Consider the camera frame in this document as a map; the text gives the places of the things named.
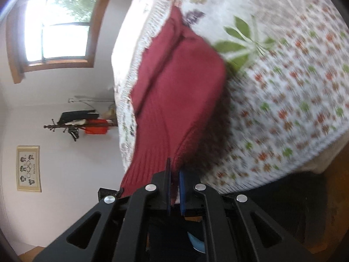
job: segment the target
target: light blue curved object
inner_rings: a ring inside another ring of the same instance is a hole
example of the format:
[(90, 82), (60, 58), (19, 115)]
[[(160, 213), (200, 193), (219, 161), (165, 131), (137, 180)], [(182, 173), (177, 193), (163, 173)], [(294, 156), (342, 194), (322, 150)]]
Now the light blue curved object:
[(188, 237), (195, 250), (205, 253), (205, 243), (188, 232)]

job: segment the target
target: window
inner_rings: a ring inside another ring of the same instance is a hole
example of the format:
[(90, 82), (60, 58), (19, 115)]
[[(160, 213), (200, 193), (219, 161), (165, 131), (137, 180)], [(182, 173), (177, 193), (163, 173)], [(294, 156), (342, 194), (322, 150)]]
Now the window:
[(93, 68), (109, 0), (29, 0), (7, 18), (7, 55), (14, 83), (23, 73)]

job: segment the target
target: window pane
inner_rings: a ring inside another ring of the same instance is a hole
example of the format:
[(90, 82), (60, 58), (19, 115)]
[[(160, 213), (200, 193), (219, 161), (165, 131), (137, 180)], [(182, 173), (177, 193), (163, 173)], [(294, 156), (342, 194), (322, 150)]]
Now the window pane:
[(27, 3), (24, 44), (29, 62), (41, 60), (41, 27), (46, 0), (30, 0)]
[(47, 0), (44, 25), (89, 22), (96, 0)]
[(45, 58), (85, 56), (89, 26), (54, 25), (43, 31)]

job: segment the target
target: tree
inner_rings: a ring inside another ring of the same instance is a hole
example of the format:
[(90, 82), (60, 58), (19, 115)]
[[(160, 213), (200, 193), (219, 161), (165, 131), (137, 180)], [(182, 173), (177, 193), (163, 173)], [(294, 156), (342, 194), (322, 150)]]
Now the tree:
[(96, 0), (55, 0), (55, 4), (65, 7), (78, 22), (89, 22)]

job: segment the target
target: picture frame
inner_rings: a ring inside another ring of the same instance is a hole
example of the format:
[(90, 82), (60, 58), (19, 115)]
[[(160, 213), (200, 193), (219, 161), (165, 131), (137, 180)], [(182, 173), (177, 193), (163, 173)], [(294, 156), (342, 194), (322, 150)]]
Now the picture frame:
[(16, 159), (17, 190), (41, 192), (40, 147), (18, 146)]

